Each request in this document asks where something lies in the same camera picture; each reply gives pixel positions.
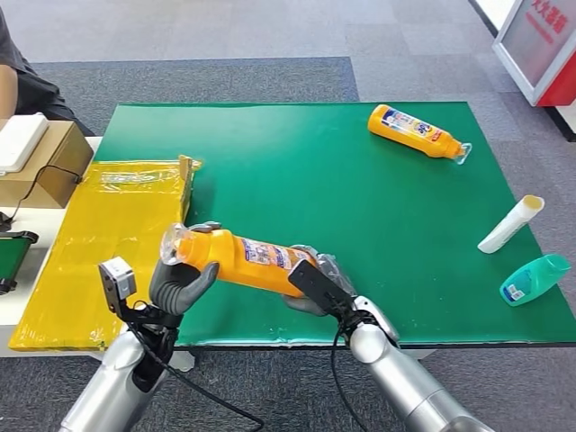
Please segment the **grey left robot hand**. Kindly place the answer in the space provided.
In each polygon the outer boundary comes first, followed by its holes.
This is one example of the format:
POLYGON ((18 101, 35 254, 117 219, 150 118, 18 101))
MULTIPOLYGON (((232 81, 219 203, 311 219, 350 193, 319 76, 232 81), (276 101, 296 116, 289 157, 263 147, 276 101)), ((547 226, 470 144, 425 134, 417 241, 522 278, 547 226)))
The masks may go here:
POLYGON ((168 228, 160 244, 160 259, 156 265, 149 284, 149 296, 155 306, 168 314, 182 315, 217 280, 220 270, 217 262, 210 262, 199 271, 196 267, 180 263, 172 253, 174 239, 181 231, 210 233, 221 225, 206 221, 185 227, 175 223, 168 228))

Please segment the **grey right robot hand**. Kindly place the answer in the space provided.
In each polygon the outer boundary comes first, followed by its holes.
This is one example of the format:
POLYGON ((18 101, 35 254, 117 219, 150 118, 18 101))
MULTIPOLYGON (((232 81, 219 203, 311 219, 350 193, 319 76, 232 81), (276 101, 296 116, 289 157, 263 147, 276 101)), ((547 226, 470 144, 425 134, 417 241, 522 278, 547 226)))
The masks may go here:
MULTIPOLYGON (((324 275, 326 275, 328 279, 338 285, 347 294, 353 297, 357 296, 357 292, 350 282, 350 280, 344 274, 342 269, 337 263, 336 259, 333 255, 318 253, 316 249, 306 245, 292 245, 291 248, 300 250, 305 252, 310 257, 313 257, 316 263, 317 267, 324 275)), ((325 311, 322 310, 315 302, 307 297, 291 297, 288 295, 282 295, 282 301, 290 309, 294 311, 305 312, 315 316, 325 316, 325 311)))

